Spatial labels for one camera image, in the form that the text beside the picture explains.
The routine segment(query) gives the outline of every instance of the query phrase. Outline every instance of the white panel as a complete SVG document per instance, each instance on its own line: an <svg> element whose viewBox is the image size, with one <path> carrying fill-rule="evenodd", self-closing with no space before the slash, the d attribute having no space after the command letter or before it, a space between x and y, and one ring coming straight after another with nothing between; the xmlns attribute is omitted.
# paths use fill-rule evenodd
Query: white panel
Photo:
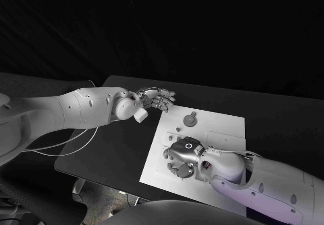
<svg viewBox="0 0 324 225"><path fill-rule="evenodd" d="M195 112L197 124L185 127L182 118L191 112ZM139 182L246 216L246 207L217 193L208 183L195 179L195 175L181 179L166 169L168 162L174 167L182 164L162 158L162 151L178 136L192 137L204 147L211 144L215 148L244 150L244 118L181 106L169 107L168 113L161 113Z"/></svg>

